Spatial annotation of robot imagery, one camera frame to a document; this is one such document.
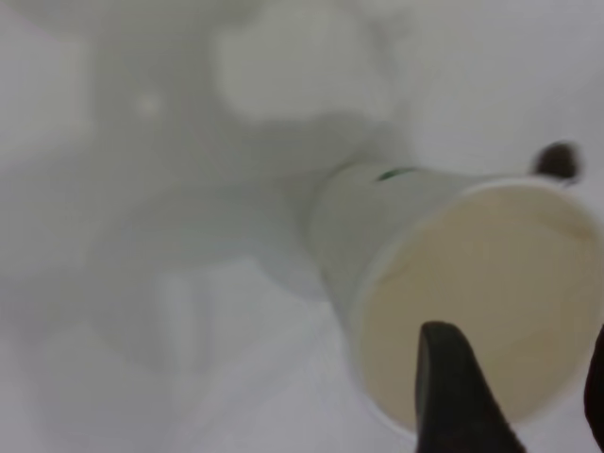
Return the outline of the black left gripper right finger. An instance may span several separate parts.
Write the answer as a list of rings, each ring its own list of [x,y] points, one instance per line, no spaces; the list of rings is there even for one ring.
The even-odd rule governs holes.
[[[596,338],[583,395],[584,415],[593,434],[604,432],[604,328]]]

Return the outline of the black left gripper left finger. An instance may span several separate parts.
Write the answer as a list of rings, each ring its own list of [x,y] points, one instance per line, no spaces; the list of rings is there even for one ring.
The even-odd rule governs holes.
[[[415,377],[418,452],[524,452],[463,333],[446,322],[420,328]]]

